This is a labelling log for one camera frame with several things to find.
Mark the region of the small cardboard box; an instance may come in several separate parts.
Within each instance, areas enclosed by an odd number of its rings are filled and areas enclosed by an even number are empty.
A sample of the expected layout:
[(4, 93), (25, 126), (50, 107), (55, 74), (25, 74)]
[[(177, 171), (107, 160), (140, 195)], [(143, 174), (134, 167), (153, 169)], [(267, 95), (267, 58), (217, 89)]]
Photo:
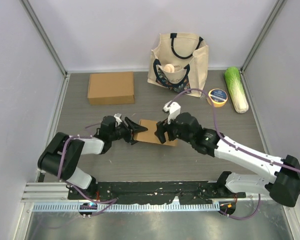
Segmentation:
[(139, 125), (147, 128), (147, 131), (136, 133), (133, 139), (143, 143), (176, 147), (178, 145), (178, 140), (175, 139), (173, 141), (169, 141), (167, 133), (164, 134), (166, 138), (166, 142), (165, 143), (160, 142), (160, 140), (155, 135), (155, 131), (157, 130), (156, 123), (157, 122), (154, 120), (141, 119), (139, 121)]

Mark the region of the large cardboard box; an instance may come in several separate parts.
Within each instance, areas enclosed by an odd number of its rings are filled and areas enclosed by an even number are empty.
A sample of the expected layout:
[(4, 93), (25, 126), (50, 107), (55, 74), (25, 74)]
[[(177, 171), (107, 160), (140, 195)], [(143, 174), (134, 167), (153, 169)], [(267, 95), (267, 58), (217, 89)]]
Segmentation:
[(92, 73), (87, 99), (91, 105), (127, 105), (135, 103), (134, 73)]

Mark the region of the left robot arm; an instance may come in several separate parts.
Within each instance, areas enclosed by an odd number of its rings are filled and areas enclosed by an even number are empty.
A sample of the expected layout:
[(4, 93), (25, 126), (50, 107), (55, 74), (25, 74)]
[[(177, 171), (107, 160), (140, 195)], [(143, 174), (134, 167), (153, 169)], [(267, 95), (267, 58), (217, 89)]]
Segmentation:
[(102, 155), (111, 147), (112, 142), (124, 140), (134, 145), (134, 136), (148, 130), (147, 127), (133, 122), (128, 117), (121, 119), (119, 113), (105, 116), (96, 133), (91, 136), (68, 135), (57, 132), (43, 153), (37, 166), (59, 180), (67, 182), (83, 198), (90, 200), (97, 194), (97, 180), (78, 167), (82, 155)]

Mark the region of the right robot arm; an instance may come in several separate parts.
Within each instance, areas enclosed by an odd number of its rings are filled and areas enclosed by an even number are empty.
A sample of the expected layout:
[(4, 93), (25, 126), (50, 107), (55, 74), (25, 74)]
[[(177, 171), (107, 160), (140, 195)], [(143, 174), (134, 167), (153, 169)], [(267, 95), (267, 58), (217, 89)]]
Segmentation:
[(220, 197), (249, 192), (269, 196), (286, 207), (294, 207), (297, 203), (300, 195), (300, 163), (294, 156), (281, 158), (253, 150), (223, 133), (202, 127), (188, 112), (172, 120), (157, 122), (154, 134), (162, 144), (179, 139), (200, 154), (233, 162), (254, 173), (240, 175), (227, 172), (225, 180), (215, 186)]

